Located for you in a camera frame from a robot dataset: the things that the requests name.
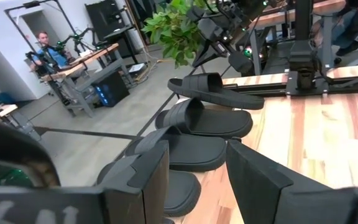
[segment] gray floor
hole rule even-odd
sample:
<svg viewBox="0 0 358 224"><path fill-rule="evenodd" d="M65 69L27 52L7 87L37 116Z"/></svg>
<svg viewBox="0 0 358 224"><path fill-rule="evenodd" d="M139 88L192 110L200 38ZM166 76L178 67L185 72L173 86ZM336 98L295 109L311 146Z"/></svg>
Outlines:
<svg viewBox="0 0 358 224"><path fill-rule="evenodd" d="M161 57L158 51L150 54L153 57ZM348 57L348 60L356 57L358 57L358 52L354 54L354 57ZM182 78L192 69L182 67L175 70L173 62L159 63L157 66L150 73L149 79L132 89L127 98L113 108L97 109L94 118L87 117L82 111L77 117L72 118L57 98L52 96L44 96L24 106L20 111L36 126L136 135L170 96L171 91L167 88L168 79ZM227 66L229 64L225 58L218 58L204 65L207 72L219 73L223 72ZM268 72L281 73L285 67L286 65L282 63L271 67ZM234 69L230 68L224 78L239 76ZM171 100L166 109L174 105L176 100L176 98ZM152 123L143 136L154 129ZM103 166L113 161L130 141L53 132L46 132L42 138L47 143L47 149L53 157L64 186L92 185Z"/></svg>

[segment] stack of sandals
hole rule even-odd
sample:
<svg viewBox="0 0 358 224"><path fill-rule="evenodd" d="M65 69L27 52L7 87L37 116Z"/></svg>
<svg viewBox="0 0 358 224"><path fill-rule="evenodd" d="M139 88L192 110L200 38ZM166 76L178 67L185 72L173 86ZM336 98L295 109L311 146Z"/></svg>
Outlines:
<svg viewBox="0 0 358 224"><path fill-rule="evenodd" d="M264 99L224 89L218 73L192 75L182 80L172 78L168 88L190 99L162 111L155 120L157 130L132 141L125 149L125 156L142 154L161 140L169 142L170 172L164 214L180 217L194 209L201 193L200 183L190 172L206 172L223 165L226 161L226 140L243 138L253 125L247 111L209 110L201 101L259 110L264 106ZM113 165L111 163L103 168L98 181Z"/></svg>

